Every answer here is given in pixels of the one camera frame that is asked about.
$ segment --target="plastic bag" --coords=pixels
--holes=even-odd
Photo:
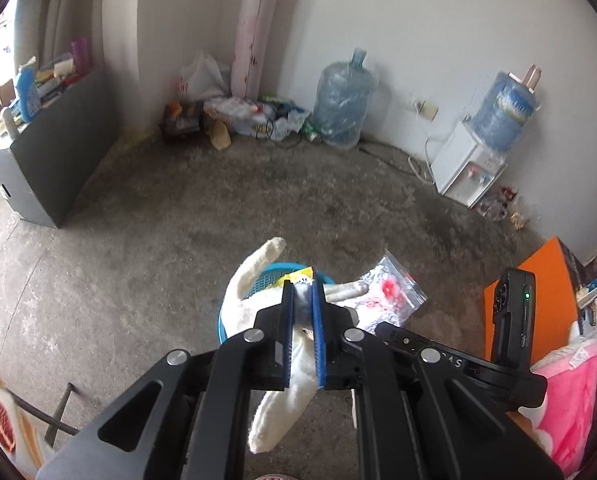
[[[230,68],[199,50],[191,65],[181,68],[179,97],[192,103],[229,95]]]
[[[369,286],[367,294],[337,304],[355,308],[358,328],[367,332],[374,333],[376,325],[383,321],[404,326],[408,317],[427,301],[418,283],[389,251],[359,281]]]
[[[217,97],[206,101],[203,110],[211,118],[227,122],[240,135],[265,137],[272,130],[271,108],[266,110],[239,97]]]
[[[308,115],[309,112],[305,110],[301,111],[297,108],[290,110],[287,117],[281,117],[274,121],[274,130],[270,135],[270,139],[279,142],[288,137],[291,132],[298,133]]]

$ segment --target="metal rod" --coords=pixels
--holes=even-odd
[[[69,399],[69,394],[72,393],[74,390],[74,385],[72,383],[67,383],[65,391],[63,392],[63,396],[54,410],[54,415],[52,418],[60,422],[60,419],[63,418],[63,412],[65,411],[65,407],[67,406],[67,399]],[[50,447],[54,447],[54,443],[56,442],[56,434],[58,433],[58,428],[53,424],[50,424],[48,430],[45,432],[45,442],[50,444]]]
[[[32,406],[29,402],[27,402],[27,400],[21,399],[21,397],[19,397],[12,391],[9,392],[14,398],[14,402],[17,406],[19,406],[22,410],[25,410],[32,416],[35,416],[36,418],[38,418],[38,420],[42,420],[44,423],[49,424],[50,426],[56,426],[58,430],[70,435],[75,435],[76,433],[78,433],[78,430],[76,428],[73,428],[72,426],[65,424],[64,422],[56,420],[55,418],[49,416],[47,413],[42,412],[38,408]]]

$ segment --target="purple container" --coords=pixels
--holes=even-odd
[[[74,67],[79,75],[86,75],[91,69],[90,65],[90,45],[87,38],[83,36],[78,40],[72,41],[72,57],[74,58]]]

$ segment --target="gray cabinet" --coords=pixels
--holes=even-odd
[[[102,70],[89,73],[11,140],[0,137],[0,186],[30,222],[59,227],[118,137],[118,112]]]

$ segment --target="electrical outlet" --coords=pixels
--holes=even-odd
[[[432,122],[438,113],[438,106],[429,101],[419,102],[419,116]]]

